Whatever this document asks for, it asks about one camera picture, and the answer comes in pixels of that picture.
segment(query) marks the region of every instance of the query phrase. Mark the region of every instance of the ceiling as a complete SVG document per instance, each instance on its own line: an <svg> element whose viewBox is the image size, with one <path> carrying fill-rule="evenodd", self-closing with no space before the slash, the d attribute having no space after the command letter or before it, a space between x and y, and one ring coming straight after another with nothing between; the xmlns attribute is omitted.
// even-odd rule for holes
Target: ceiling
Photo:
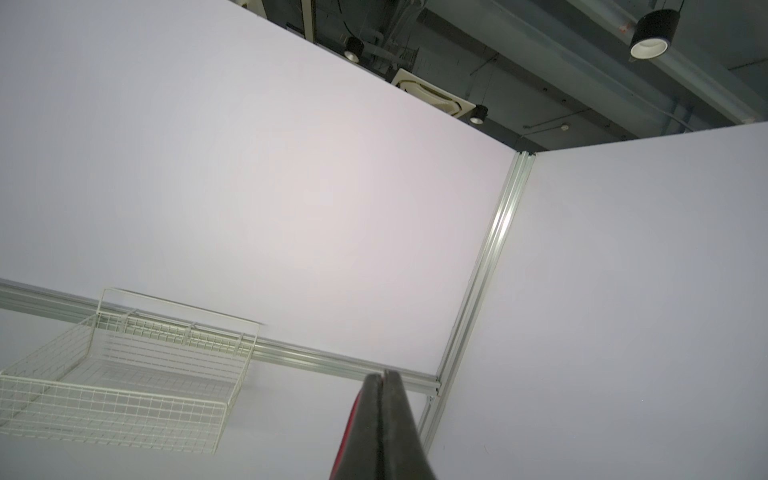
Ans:
<svg viewBox="0 0 768 480"><path fill-rule="evenodd" d="M255 9L254 2L249 9ZM269 20L303 33L301 0L261 5ZM364 68L385 80L393 69L406 68L488 106L488 121L472 127L517 150L706 130L761 121L768 114L768 5L760 0L316 0L314 5L316 43L340 53L349 36L360 37L366 42ZM670 52L683 55L686 68L672 73L658 60L630 61L631 30L620 33L605 16L624 16L631 29L652 9L681 6ZM709 95L708 88L717 94ZM729 101L749 114L734 112ZM560 128L563 123L567 130Z"/></svg>

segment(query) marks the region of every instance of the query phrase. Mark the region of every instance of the spotlight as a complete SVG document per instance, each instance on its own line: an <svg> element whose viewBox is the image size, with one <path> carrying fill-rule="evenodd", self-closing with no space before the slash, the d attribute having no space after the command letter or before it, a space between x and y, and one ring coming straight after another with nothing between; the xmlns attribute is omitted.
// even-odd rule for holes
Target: spotlight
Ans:
<svg viewBox="0 0 768 480"><path fill-rule="evenodd" d="M478 105L470 114L469 121L475 125L481 125L485 121L485 117L488 117L488 107Z"/></svg>
<svg viewBox="0 0 768 480"><path fill-rule="evenodd" d="M645 15L637 23L630 55L639 60L650 60L667 51L677 30L680 13L675 10L656 10Z"/></svg>
<svg viewBox="0 0 768 480"><path fill-rule="evenodd" d="M357 37L349 37L346 39L346 47L344 48L344 56L352 63L360 63L360 57L362 57L362 50L365 45Z"/></svg>

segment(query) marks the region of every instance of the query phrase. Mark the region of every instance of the wire shelf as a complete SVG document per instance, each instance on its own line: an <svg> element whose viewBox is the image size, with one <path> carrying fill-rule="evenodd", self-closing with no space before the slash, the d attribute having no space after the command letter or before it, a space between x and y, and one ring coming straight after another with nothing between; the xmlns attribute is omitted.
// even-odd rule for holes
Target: wire shelf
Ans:
<svg viewBox="0 0 768 480"><path fill-rule="evenodd" d="M215 453L256 339L100 304L0 372L0 432Z"/></svg>

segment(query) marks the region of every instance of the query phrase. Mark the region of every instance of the white wall panel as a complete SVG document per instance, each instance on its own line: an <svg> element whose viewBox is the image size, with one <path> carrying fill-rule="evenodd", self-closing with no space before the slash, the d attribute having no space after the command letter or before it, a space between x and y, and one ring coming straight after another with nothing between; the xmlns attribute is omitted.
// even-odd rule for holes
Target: white wall panel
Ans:
<svg viewBox="0 0 768 480"><path fill-rule="evenodd" d="M0 277L436 370L510 149L224 0L0 9Z"/></svg>
<svg viewBox="0 0 768 480"><path fill-rule="evenodd" d="M539 155L438 477L765 478L766 152L756 124Z"/></svg>

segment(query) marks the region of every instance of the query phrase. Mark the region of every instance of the aluminum frame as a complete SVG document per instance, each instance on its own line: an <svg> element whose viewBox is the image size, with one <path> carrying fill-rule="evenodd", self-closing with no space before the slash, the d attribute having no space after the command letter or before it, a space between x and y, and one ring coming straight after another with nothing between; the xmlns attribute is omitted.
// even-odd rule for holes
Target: aluminum frame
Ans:
<svg viewBox="0 0 768 480"><path fill-rule="evenodd" d="M502 253L509 227L520 204L520 198L525 184L528 182L528 176L535 159L536 156L533 154L518 152L507 175L504 190L498 201L496 215L485 235L482 249L475 263L475 269L470 277L464 300L451 331L448 346L445 348L438 368L437 378L440 382L440 388L437 395L428 397L427 405L424 407L422 417L419 420L419 434L426 452L429 451L429 447L432 446L432 441L435 439L440 418L445 410L445 401L451 392L459 365L467 350L469 337L480 313L486 287Z"/></svg>
<svg viewBox="0 0 768 480"><path fill-rule="evenodd" d="M97 300L55 292L9 280L0 280L0 309L14 310L16 312L64 320L70 323L79 323L92 315L97 306ZM109 313L119 313L121 315L128 313L131 318L135 319L174 321L174 319L168 317L149 316L145 313L131 313L110 304L102 305L101 309ZM253 348L253 359L354 380L363 380L370 373L384 373L388 369L397 370L400 372L403 384L407 390L423 393L427 396L435 395L438 387L440 387L440 383L435 375L428 373L399 369L394 366L368 362L261 337L257 339L256 345Z"/></svg>
<svg viewBox="0 0 768 480"><path fill-rule="evenodd" d="M528 152L515 154L437 375L399 369L261 337L257 339L253 348L252 359L355 380L363 380L370 373L398 371L406 390L427 395L427 403L419 420L419 435L425 451L428 452L480 312L485 289L501 255L535 158L534 154ZM90 316L98 305L97 300L0 279L0 309L79 323ZM167 317L126 311L110 304L102 304L101 309L135 319L174 321Z"/></svg>

